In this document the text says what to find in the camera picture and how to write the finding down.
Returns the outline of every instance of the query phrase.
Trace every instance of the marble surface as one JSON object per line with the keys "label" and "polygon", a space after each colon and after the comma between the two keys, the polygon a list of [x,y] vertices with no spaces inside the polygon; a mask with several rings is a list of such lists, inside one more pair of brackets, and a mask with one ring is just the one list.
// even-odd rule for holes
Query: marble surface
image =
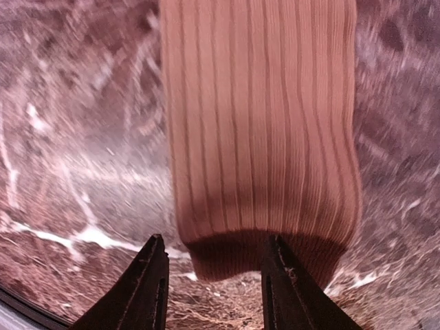
{"label": "marble surface", "polygon": [[[327,293],[365,329],[440,329],[440,4],[357,0],[364,216]],[[75,320],[150,235],[169,329],[262,329],[258,274],[201,283],[175,235],[156,0],[0,0],[1,284]]]}

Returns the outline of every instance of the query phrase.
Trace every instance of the brown marble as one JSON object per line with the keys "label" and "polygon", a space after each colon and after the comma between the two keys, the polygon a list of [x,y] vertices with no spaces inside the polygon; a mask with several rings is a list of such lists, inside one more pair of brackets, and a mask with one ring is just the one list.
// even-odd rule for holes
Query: brown marble
{"label": "brown marble", "polygon": [[[327,293],[440,328],[440,5],[357,0],[357,240]],[[198,281],[175,237],[157,0],[0,0],[0,279],[71,320],[156,232],[169,329],[261,329],[258,274]]]}

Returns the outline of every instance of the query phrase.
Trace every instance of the ribbed sock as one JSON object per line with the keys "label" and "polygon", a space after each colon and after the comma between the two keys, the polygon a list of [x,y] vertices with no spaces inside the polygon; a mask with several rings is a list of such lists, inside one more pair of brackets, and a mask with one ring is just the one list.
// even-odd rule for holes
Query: ribbed sock
{"label": "ribbed sock", "polygon": [[177,227],[198,277],[280,234],[319,285],[361,215],[354,0],[162,0]]}

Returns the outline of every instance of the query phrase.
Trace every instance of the brown cloth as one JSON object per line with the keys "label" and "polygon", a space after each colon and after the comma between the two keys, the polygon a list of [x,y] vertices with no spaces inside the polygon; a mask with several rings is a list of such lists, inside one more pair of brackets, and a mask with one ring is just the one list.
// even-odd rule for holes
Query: brown cloth
{"label": "brown cloth", "polygon": [[321,287],[361,215],[354,0],[162,0],[177,226],[198,277],[277,233]]}

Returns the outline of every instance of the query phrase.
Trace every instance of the brown ribbed garment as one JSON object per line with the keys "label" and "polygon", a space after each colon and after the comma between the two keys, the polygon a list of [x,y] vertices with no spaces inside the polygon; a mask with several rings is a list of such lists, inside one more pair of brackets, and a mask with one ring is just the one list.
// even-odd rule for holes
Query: brown ribbed garment
{"label": "brown ribbed garment", "polygon": [[179,235],[198,277],[278,233],[321,287],[361,215],[354,0],[162,0]]}

